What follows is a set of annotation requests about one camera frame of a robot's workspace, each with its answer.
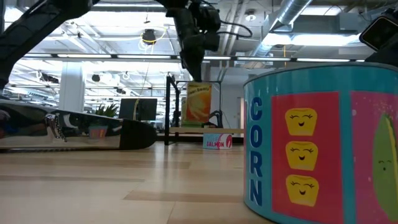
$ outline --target yellow poster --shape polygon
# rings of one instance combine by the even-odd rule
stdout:
[[[185,121],[205,123],[211,107],[211,84],[188,83]]]

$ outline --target computer monitor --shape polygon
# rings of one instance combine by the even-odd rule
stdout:
[[[138,98],[122,99],[120,103],[119,118],[133,119],[134,107]],[[140,98],[136,109],[136,120],[154,121],[156,120],[157,99]]]

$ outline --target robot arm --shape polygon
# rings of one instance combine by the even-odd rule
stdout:
[[[69,19],[86,14],[100,0],[40,0],[0,35],[0,90],[8,83],[14,64]],[[217,51],[221,27],[218,11],[202,0],[156,0],[173,17],[182,51],[182,65],[201,81],[205,50]]]

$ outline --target white column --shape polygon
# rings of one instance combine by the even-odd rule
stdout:
[[[81,62],[64,62],[61,76],[59,109],[83,112],[86,74]]]

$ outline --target silver duct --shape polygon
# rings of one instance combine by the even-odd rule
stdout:
[[[270,31],[278,21],[283,25],[292,24],[311,2],[312,0],[283,0],[280,5],[279,15],[276,17],[276,21],[268,21],[268,23],[272,23],[272,25],[269,26],[268,31]],[[256,49],[253,50],[251,56],[265,57],[272,47],[273,46],[271,45],[264,45],[261,42]]]

